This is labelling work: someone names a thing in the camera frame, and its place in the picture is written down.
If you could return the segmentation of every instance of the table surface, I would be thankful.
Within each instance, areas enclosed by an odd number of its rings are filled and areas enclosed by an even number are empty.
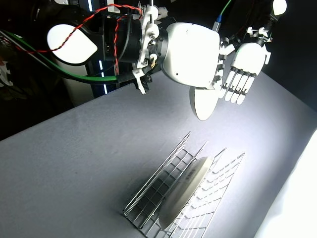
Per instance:
[[[122,210],[189,131],[189,151],[210,141],[202,156],[246,152],[209,232],[253,237],[317,114],[261,73],[242,105],[199,121],[187,86],[153,78],[147,95],[128,85],[0,142],[1,238],[141,237]]]

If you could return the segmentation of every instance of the green cable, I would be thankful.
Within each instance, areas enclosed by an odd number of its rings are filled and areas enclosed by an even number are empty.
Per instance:
[[[29,47],[31,50],[36,51],[32,46],[30,46],[28,43],[26,43],[23,39],[17,37],[16,35],[14,35],[11,32],[6,31],[7,34],[9,34],[10,36],[12,36],[14,39],[16,39],[17,41],[23,43],[24,45],[26,45],[27,47]],[[107,77],[89,77],[89,76],[81,76],[81,75],[77,75],[77,74],[73,74],[71,72],[68,72],[67,70],[63,69],[62,67],[60,67],[59,65],[55,64],[54,62],[50,61],[48,58],[46,58],[44,55],[38,53],[38,55],[40,57],[42,57],[43,59],[45,59],[45,61],[47,61],[49,64],[51,64],[53,67],[58,68],[59,70],[63,71],[65,74],[68,74],[72,77],[81,79],[81,80],[88,80],[88,81],[116,81],[117,77],[116,76],[107,76]]]
[[[223,10],[221,11],[220,15],[222,15],[224,13],[224,11],[226,10],[226,8],[228,7],[228,5],[230,4],[231,0],[229,0],[226,4],[226,6],[224,6]]]

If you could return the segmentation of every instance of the wire basket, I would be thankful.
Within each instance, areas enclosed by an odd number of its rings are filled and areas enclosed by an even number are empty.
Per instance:
[[[142,186],[124,208],[124,216],[147,238],[202,238],[244,154],[216,170],[225,149],[215,156],[206,176],[178,217],[165,230],[159,225],[159,207],[191,162],[204,149],[192,155],[184,149],[190,132]]]

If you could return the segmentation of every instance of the red wire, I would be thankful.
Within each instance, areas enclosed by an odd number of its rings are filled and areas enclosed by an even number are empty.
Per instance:
[[[119,28],[119,21],[123,18],[127,17],[126,15],[121,16],[117,19],[117,24],[114,29],[114,39],[113,39],[113,56],[114,56],[114,71],[116,74],[119,74],[119,62],[117,57],[117,39],[118,39],[118,28]]]
[[[127,8],[130,8],[130,9],[133,9],[133,10],[137,10],[139,12],[140,15],[142,15],[142,10],[138,7],[134,7],[134,6],[130,6],[130,5],[118,5],[118,4],[109,4],[108,6],[105,6],[105,7],[102,7],[102,8],[99,8],[97,9],[92,15],[90,15],[89,17],[85,18],[83,20],[83,22],[81,24],[79,24],[78,26],[76,26],[74,28],[74,30],[66,37],[66,39],[64,40],[64,42],[57,48],[53,49],[53,50],[36,50],[36,51],[25,51],[27,53],[30,53],[30,54],[34,54],[34,53],[47,53],[47,52],[53,52],[53,51],[57,51],[59,49],[61,49],[65,43],[69,40],[69,38],[74,34],[74,32],[76,30],[78,30],[79,28],[81,28],[87,21],[89,21],[90,19],[92,19],[97,13],[103,11],[103,10],[106,10],[108,7],[110,6],[116,6],[116,7],[127,7]]]

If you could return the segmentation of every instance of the dish rack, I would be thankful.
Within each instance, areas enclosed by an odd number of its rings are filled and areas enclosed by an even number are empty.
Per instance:
[[[202,238],[223,197],[244,153],[215,171],[226,149],[214,158],[210,170],[174,222],[165,230],[159,225],[159,206],[178,179],[197,160],[207,142],[192,155],[184,149],[190,132],[180,141],[167,159],[124,208],[124,216],[146,238]]]

